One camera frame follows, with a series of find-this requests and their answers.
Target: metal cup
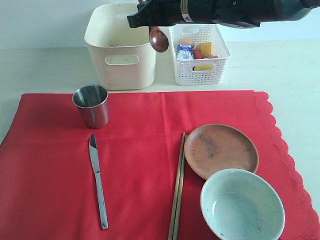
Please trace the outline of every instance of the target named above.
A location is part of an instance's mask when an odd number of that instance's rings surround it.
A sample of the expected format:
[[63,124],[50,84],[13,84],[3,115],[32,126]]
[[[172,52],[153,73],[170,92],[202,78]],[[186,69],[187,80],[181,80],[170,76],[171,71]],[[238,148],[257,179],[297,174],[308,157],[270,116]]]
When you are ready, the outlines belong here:
[[74,105],[90,129],[99,129],[109,122],[108,91],[100,85],[87,85],[72,96]]

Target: yellow item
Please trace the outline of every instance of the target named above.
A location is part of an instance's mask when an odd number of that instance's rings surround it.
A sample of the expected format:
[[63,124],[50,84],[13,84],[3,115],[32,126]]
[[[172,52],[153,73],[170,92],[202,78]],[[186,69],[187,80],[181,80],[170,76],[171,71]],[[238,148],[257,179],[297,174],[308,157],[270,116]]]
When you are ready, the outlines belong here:
[[[200,50],[202,54],[205,55],[211,55],[212,54],[212,42],[203,42],[199,43],[198,46],[196,46],[196,49]],[[212,65],[203,65],[203,66],[195,66],[194,71],[208,71],[213,68]]]

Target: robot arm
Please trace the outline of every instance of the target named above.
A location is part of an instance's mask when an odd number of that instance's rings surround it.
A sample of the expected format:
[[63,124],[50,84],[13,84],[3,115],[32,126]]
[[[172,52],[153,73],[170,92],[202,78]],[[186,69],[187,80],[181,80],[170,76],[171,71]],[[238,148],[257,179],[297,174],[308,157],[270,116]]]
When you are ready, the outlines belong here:
[[320,0],[147,0],[127,16],[130,28],[175,24],[220,24],[255,28],[263,22],[297,21]]

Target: white wall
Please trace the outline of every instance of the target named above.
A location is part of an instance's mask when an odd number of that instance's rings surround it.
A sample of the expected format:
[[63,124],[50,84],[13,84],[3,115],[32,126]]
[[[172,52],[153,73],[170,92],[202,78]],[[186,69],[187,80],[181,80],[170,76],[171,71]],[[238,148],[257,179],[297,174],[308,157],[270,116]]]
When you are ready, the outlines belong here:
[[[0,0],[0,50],[85,47],[92,11],[105,3],[138,0]],[[320,9],[301,21],[255,29],[221,27],[227,42],[320,39]]]

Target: spoon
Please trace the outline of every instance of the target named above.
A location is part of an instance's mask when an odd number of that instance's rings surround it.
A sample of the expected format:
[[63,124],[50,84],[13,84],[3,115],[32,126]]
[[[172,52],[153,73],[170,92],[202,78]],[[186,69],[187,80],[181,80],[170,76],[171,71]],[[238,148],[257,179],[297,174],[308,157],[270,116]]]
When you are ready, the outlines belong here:
[[[139,0],[140,4],[145,4],[146,0]],[[158,53],[165,52],[169,47],[169,40],[158,26],[149,26],[149,42]]]

